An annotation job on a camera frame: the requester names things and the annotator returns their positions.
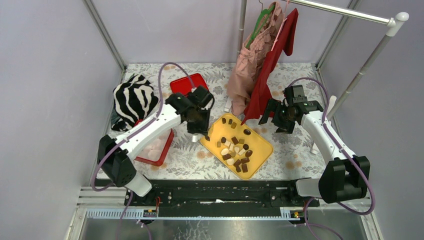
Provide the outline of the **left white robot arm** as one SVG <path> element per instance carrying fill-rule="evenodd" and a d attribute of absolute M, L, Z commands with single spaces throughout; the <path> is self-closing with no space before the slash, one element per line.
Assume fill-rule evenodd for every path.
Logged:
<path fill-rule="evenodd" d="M 124 187 L 136 194 L 144 206 L 155 200 L 153 186 L 144 175 L 137 172 L 134 161 L 138 154 L 160 135 L 182 123 L 187 132 L 197 139 L 207 136 L 210 114 L 215 98 L 203 86 L 194 88 L 186 95 L 171 94 L 161 103 L 156 113 L 115 138 L 105 135 L 99 141 L 98 164 L 110 179 L 110 186 Z"/>

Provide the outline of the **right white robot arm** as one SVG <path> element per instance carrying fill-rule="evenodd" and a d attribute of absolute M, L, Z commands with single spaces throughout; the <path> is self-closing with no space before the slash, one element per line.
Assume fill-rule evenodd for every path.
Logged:
<path fill-rule="evenodd" d="M 316 100 L 308 100 L 301 85 L 284 90 L 283 101 L 270 98 L 259 121 L 271 122 L 278 133 L 292 134 L 295 125 L 301 126 L 312 138 L 321 153 L 326 167 L 320 178 L 304 178 L 295 181 L 295 187 L 287 191 L 287 201 L 301 205 L 307 197 L 315 197 L 326 203 L 338 203 L 364 198 L 371 164 L 365 156 L 358 156 L 349 149 L 327 120 L 324 108 Z"/>

